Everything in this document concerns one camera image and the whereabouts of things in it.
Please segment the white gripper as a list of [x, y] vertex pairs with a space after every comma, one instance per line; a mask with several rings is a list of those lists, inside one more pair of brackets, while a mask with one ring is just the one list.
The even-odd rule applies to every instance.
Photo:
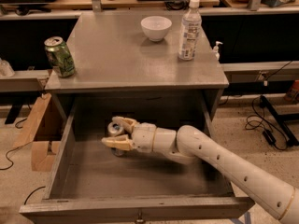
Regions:
[[150, 123], [140, 123], [135, 119], [116, 116], [112, 121], [122, 126], [122, 128], [131, 133], [132, 140], [128, 134], [123, 134], [115, 137], [104, 137], [101, 142], [111, 148], [130, 151], [134, 148], [138, 152], [151, 153], [153, 139], [157, 127]]

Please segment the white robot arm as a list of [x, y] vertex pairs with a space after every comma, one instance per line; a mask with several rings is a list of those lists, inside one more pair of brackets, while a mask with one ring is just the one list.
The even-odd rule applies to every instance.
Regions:
[[160, 153], [181, 164], [201, 159], [281, 224], [299, 224], [299, 189], [235, 155], [193, 126], [184, 125], [175, 131], [135, 119], [114, 117], [107, 130], [109, 136], [102, 139], [107, 147]]

